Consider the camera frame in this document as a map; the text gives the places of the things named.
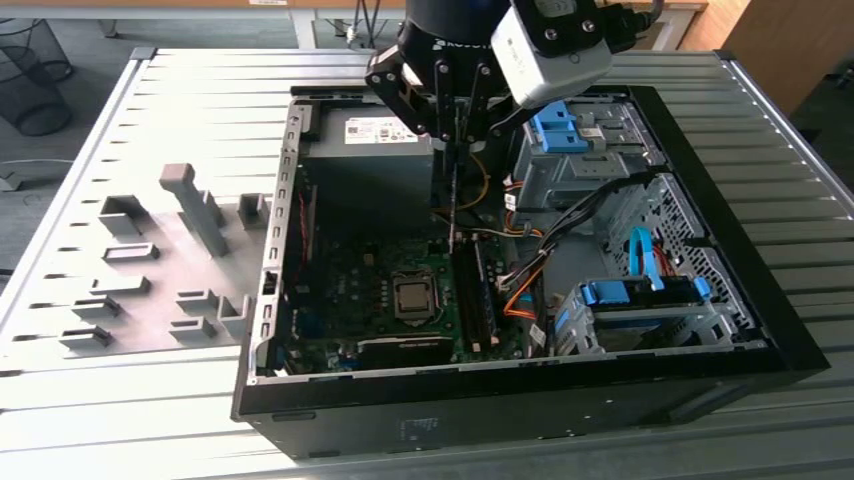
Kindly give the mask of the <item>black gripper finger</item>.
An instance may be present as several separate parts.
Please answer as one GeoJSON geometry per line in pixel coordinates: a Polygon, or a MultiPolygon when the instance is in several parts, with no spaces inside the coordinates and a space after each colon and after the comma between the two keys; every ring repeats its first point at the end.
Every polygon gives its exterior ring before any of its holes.
{"type": "Polygon", "coordinates": [[[466,157],[475,159],[474,154],[518,130],[533,116],[534,110],[523,108],[509,93],[498,66],[487,62],[478,63],[463,116],[466,157]]]}
{"type": "Polygon", "coordinates": [[[419,67],[426,67],[422,86],[429,89],[426,96],[405,76],[407,63],[398,48],[387,48],[377,53],[369,62],[366,83],[374,93],[417,135],[427,135],[438,143],[442,151],[437,176],[450,189],[454,201],[454,86],[450,65],[442,57],[433,60],[421,58],[419,67]]]}

